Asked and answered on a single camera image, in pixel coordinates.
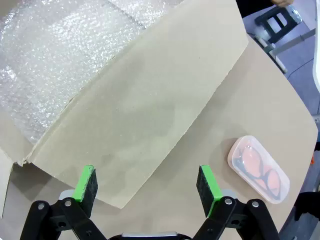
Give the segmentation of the right gripper black-green right finger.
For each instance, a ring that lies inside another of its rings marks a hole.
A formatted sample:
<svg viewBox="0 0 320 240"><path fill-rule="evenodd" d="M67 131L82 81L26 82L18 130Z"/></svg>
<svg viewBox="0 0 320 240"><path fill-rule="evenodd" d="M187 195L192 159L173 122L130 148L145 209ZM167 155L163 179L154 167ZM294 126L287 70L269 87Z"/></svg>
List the right gripper black-green right finger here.
<svg viewBox="0 0 320 240"><path fill-rule="evenodd" d="M279 233L261 199L247 203L224 196L209 165L200 165L196 188L206 220L194 240L218 240L226 228L235 229L242 240L278 240Z"/></svg>

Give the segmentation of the right gripper black-green left finger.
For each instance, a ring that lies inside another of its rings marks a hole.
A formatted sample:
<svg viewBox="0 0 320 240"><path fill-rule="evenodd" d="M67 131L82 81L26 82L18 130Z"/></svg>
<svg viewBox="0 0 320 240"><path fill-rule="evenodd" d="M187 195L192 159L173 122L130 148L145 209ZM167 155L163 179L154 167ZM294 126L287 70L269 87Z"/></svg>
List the right gripper black-green left finger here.
<svg viewBox="0 0 320 240"><path fill-rule="evenodd" d="M50 205L34 201L28 211L21 240L57 240L61 232L71 230L79 240L105 240L90 220L98 191L96 169L86 165L71 196Z"/></svg>

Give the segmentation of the person's left hand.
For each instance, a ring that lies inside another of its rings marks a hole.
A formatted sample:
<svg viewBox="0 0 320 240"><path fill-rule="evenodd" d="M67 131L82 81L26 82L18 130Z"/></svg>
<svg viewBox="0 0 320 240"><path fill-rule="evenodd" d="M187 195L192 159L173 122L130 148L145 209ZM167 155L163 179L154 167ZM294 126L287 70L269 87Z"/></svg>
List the person's left hand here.
<svg viewBox="0 0 320 240"><path fill-rule="evenodd" d="M270 0L274 5L277 5L278 7L287 7L291 5L294 0Z"/></svg>

